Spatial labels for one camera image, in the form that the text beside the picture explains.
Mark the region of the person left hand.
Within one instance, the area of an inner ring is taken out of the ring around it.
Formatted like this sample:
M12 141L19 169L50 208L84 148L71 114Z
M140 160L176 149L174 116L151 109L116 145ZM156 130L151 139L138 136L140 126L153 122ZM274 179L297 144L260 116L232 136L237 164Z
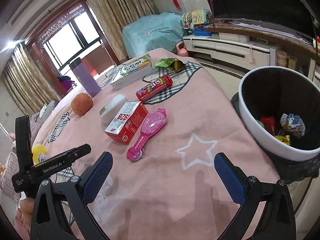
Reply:
M22 213L22 217L26 222L31 221L34 204L35 204L35 199L31 197L27 197L20 201L20 210Z

